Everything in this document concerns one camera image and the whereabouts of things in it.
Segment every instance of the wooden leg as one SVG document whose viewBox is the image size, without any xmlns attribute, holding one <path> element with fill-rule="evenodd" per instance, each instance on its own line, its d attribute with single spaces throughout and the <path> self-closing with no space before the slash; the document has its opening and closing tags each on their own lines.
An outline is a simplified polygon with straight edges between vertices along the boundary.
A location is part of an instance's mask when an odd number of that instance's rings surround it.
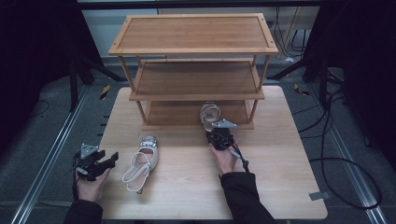
<svg viewBox="0 0 396 224">
<path fill-rule="evenodd" d="M 255 54 L 253 57 L 253 63 L 251 64 L 252 67 L 256 65 L 256 61 L 257 61 L 257 54 Z"/>
<path fill-rule="evenodd" d="M 140 56 L 136 56 L 137 59 L 137 64 L 139 64 L 139 67 L 142 67 L 142 59 L 140 58 Z"/>
<path fill-rule="evenodd" d="M 146 118 L 145 112 L 143 111 L 142 104 L 140 103 L 140 101 L 136 101 L 136 103 L 137 103 L 137 108 L 139 108 L 139 112 L 140 112 L 140 115 L 142 116 L 144 123 L 147 124 L 148 120 Z"/>
<path fill-rule="evenodd" d="M 256 112 L 258 102 L 259 102 L 259 100 L 254 101 L 253 107 L 251 108 L 250 117 L 248 118 L 249 122 L 253 121 L 254 113 Z"/>
<path fill-rule="evenodd" d="M 128 66 L 126 65 L 124 58 L 122 56 L 119 56 L 119 59 L 121 62 L 122 70 L 125 73 L 126 79 L 128 79 L 128 82 L 129 82 L 129 85 L 131 86 L 132 91 L 136 91 L 136 89 L 134 87 L 134 82 L 132 81 L 131 72 L 129 71 Z"/>
<path fill-rule="evenodd" d="M 257 92 L 262 90 L 262 83 L 264 82 L 265 75 L 267 74 L 268 62 L 270 61 L 270 56 L 265 56 L 264 68 L 262 69 L 262 76 L 260 77 L 259 86 L 257 87 Z"/>
</svg>

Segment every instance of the white sandal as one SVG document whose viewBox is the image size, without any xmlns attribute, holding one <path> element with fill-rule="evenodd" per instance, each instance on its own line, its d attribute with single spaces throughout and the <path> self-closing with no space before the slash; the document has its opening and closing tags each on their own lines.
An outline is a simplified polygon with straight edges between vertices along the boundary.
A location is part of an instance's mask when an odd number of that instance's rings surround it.
<svg viewBox="0 0 396 224">
<path fill-rule="evenodd" d="M 157 140 L 153 136 L 147 136 L 140 142 L 139 150 L 131 158 L 131 168 L 123 175 L 122 182 L 131 192 L 142 193 L 143 186 L 149 176 L 149 172 L 158 163 Z"/>
<path fill-rule="evenodd" d="M 213 130 L 212 123 L 218 121 L 220 117 L 220 108 L 213 102 L 206 102 L 202 105 L 200 116 L 205 130 L 211 132 Z"/>
</svg>

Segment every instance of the cable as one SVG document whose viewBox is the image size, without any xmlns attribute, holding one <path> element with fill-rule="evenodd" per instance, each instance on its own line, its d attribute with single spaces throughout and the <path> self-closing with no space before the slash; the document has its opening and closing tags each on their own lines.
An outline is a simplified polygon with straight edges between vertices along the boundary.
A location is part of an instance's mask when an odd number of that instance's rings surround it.
<svg viewBox="0 0 396 224">
<path fill-rule="evenodd" d="M 276 42 L 279 43 L 279 46 L 280 46 L 283 54 L 285 54 L 286 56 L 291 57 L 291 58 L 301 56 L 301 54 L 300 55 L 294 55 L 294 54 L 288 53 L 285 41 L 283 39 L 282 32 L 280 32 L 280 26 L 279 26 L 278 19 L 279 19 L 279 7 L 276 7 L 276 22 L 275 22 L 275 26 L 274 26 L 274 37 L 276 39 Z M 279 39 L 277 38 L 276 27 L 279 30 L 279 34 L 280 34 L 280 38 L 281 38 L 282 42 L 279 41 Z"/>
<path fill-rule="evenodd" d="M 332 100 L 332 103 L 334 103 L 335 101 L 337 101 L 337 100 L 340 100 L 340 99 L 344 99 L 344 96 L 340 96 L 340 97 L 338 97 L 338 98 L 336 98 L 336 99 L 334 99 L 334 100 Z M 301 112 L 303 112 L 303 111 L 305 111 L 305 110 L 308 110 L 308 109 L 311 109 L 311 108 L 314 108 L 314 107 L 316 107 L 316 106 L 318 106 L 318 105 L 315 105 L 315 106 L 311 106 L 311 107 L 308 107 L 307 109 L 304 109 L 304 110 L 301 110 L 301 111 L 298 111 L 298 112 L 296 112 L 296 113 L 294 113 L 294 114 L 297 114 L 297 113 L 301 113 Z M 332 123 L 330 124 L 330 126 L 329 126 L 329 128 L 327 129 L 327 131 L 325 132 L 325 134 L 330 130 L 332 128 Z M 322 136 L 322 134 L 321 135 L 316 135 L 316 136 L 307 136 L 307 137 L 301 137 L 301 139 L 308 139 L 308 138 L 317 138 L 317 137 L 321 137 Z"/>
<path fill-rule="evenodd" d="M 242 152 L 241 152 L 241 150 L 239 150 L 238 145 L 237 145 L 236 143 L 233 143 L 233 145 L 231 145 L 231 146 L 232 146 L 233 149 L 236 151 L 236 153 L 238 153 L 239 156 L 241 157 L 241 158 L 239 158 L 239 159 L 241 159 L 241 161 L 242 161 L 242 166 L 244 167 L 245 171 L 246 171 L 247 173 L 250 173 L 250 171 L 249 171 L 249 169 L 248 169 L 248 161 L 246 161 L 246 160 L 244 159 L 244 157 L 242 156 Z"/>
<path fill-rule="evenodd" d="M 325 157 L 324 157 L 324 136 L 325 136 L 325 132 L 326 132 L 326 127 L 327 127 L 327 125 L 328 125 L 328 122 L 329 122 L 330 116 L 331 116 L 331 103 L 332 103 L 332 98 L 334 97 L 334 95 L 335 95 L 335 94 L 332 94 L 332 95 L 330 96 L 329 100 L 328 100 L 328 102 L 329 102 L 329 103 L 328 103 L 328 111 L 329 111 L 329 112 L 328 112 L 328 116 L 327 116 L 327 118 L 326 118 L 326 122 L 325 122 L 324 127 L 323 127 L 322 136 L 321 136 L 320 158 L 318 158 L 318 159 L 312 159 L 312 160 L 309 160 L 309 161 L 320 161 L 321 172 L 322 172 L 323 179 L 324 179 L 324 181 L 325 181 L 327 187 L 328 187 L 328 188 L 330 189 L 330 191 L 331 191 L 336 197 L 338 197 L 341 201 L 343 201 L 344 203 L 346 203 L 346 204 L 348 204 L 348 205 L 350 205 L 350 206 L 352 206 L 352 207 L 354 207 L 354 208 L 358 208 L 358 209 L 361 209 L 361 210 L 374 209 L 374 208 L 378 207 L 378 206 L 381 204 L 381 202 L 382 202 L 382 192 L 381 192 L 381 189 L 379 188 L 379 186 L 375 183 L 374 178 L 373 178 L 365 169 L 363 169 L 362 166 L 358 165 L 358 164 L 357 164 L 356 162 L 354 162 L 354 161 L 349 161 L 349 160 L 346 160 L 346 159 L 343 159 L 343 158 L 335 158 L 335 157 L 325 158 Z M 378 199 L 376 200 L 376 203 L 373 204 L 373 205 L 370 205 L 370 206 L 360 206 L 360 205 L 356 205 L 356 204 L 354 204 L 354 203 L 351 203 L 350 201 L 348 201 L 348 200 L 346 200 L 345 198 L 343 198 L 343 197 L 342 197 L 339 193 L 337 193 L 337 192 L 334 190 L 334 188 L 329 184 L 329 180 L 327 179 L 327 176 L 326 176 L 326 173 L 325 173 L 325 169 L 324 169 L 324 161 L 345 161 L 345 162 L 351 163 L 351 164 L 353 164 L 353 165 L 355 165 L 355 166 L 358 166 L 358 167 L 361 169 L 361 171 L 363 171 L 364 174 L 367 175 L 367 176 L 370 178 L 370 180 L 373 182 L 373 184 L 374 184 L 374 186 L 375 186 L 375 189 L 376 189 L 376 191 L 377 191 L 377 196 L 378 196 Z"/>
<path fill-rule="evenodd" d="M 296 36 L 297 36 L 298 31 L 299 31 L 299 30 L 295 30 L 295 32 L 294 32 L 294 35 L 293 35 L 293 38 L 292 38 L 291 44 L 290 44 L 290 45 L 291 45 L 291 49 L 293 49 L 294 51 L 304 52 L 304 51 L 305 51 L 306 30 L 304 30 L 303 44 L 302 44 L 300 47 L 296 47 L 296 46 L 293 45 L 294 40 L 295 40 L 295 38 L 296 38 Z"/>
<path fill-rule="evenodd" d="M 73 199 L 74 199 L 75 201 L 78 200 L 77 182 L 79 181 L 79 177 L 78 177 L 78 179 L 76 180 L 76 168 L 77 168 L 76 160 L 77 160 L 78 157 L 79 157 L 79 153 L 80 153 L 80 152 L 76 152 L 76 154 L 75 154 L 74 157 L 73 157 L 73 168 L 72 168 L 72 171 L 73 171 L 73 172 L 72 172 L 72 173 L 73 173 L 72 192 L 73 192 Z"/>
<path fill-rule="evenodd" d="M 341 92 L 341 89 L 338 90 L 338 91 L 336 91 L 335 93 L 333 93 L 333 94 L 330 96 L 330 98 L 332 98 L 334 95 L 336 95 L 336 94 L 338 94 L 338 93 L 340 93 L 340 92 Z M 326 116 L 326 114 L 328 113 L 328 110 L 329 110 L 329 109 L 326 109 L 326 108 L 330 108 L 330 104 L 331 104 L 331 103 L 332 103 L 332 100 L 330 100 L 329 103 L 327 103 L 327 104 L 325 105 L 324 113 L 322 114 L 322 116 L 321 116 L 315 123 L 311 124 L 310 126 L 308 126 L 308 127 L 306 127 L 306 128 L 303 128 L 302 130 L 298 131 L 298 133 L 305 132 L 306 130 L 309 130 L 309 129 L 315 127 L 316 125 L 318 125 L 318 124 L 323 120 L 323 118 Z"/>
<path fill-rule="evenodd" d="M 42 111 L 42 112 L 40 112 L 40 113 L 37 113 L 37 114 L 34 114 L 34 115 L 29 116 L 30 118 L 36 117 L 36 116 L 39 116 L 39 115 L 42 115 L 42 114 L 44 114 L 44 113 L 50 108 L 50 103 L 49 103 L 48 101 L 40 100 L 40 101 L 38 101 L 38 102 L 46 103 L 46 104 L 47 104 L 47 108 L 45 108 L 44 111 Z"/>
<path fill-rule="evenodd" d="M 317 106 L 318 106 L 318 105 L 313 105 L 313 106 L 308 107 L 308 108 L 306 108 L 306 109 L 302 109 L 302 110 L 300 110 L 300 111 L 294 112 L 294 113 L 292 113 L 292 115 L 300 114 L 300 113 L 302 113 L 302 112 L 304 112 L 304 111 L 307 111 L 307 110 L 309 110 L 309 109 L 315 108 L 315 107 L 317 107 Z"/>
</svg>

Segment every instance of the black sleeve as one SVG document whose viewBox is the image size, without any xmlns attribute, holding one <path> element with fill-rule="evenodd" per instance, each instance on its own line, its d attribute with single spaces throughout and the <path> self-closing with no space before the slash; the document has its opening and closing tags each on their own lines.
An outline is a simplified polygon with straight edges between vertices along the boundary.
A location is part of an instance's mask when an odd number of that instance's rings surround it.
<svg viewBox="0 0 396 224">
<path fill-rule="evenodd" d="M 100 224 L 102 214 L 103 208 L 99 204 L 78 200 L 70 206 L 64 224 Z"/>
<path fill-rule="evenodd" d="M 235 223 L 271 223 L 276 221 L 260 203 L 256 176 L 252 173 L 233 172 L 221 177 L 225 199 Z"/>
</svg>

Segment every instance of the shoe rack shelf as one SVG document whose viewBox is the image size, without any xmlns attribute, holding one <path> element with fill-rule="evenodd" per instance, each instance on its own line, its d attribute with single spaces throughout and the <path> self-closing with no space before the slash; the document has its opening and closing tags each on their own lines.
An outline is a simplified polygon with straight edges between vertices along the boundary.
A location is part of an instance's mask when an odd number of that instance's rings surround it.
<svg viewBox="0 0 396 224">
<path fill-rule="evenodd" d="M 120 59 L 143 130 L 202 129 L 199 114 L 206 101 L 218 105 L 221 119 L 253 129 L 274 54 L 277 48 L 265 19 L 256 13 L 128 16 L 109 51 Z M 164 59 L 142 59 L 146 55 Z M 261 76 L 258 55 L 266 56 Z M 138 60 L 134 80 L 125 56 Z M 141 102 L 147 102 L 145 108 Z"/>
</svg>

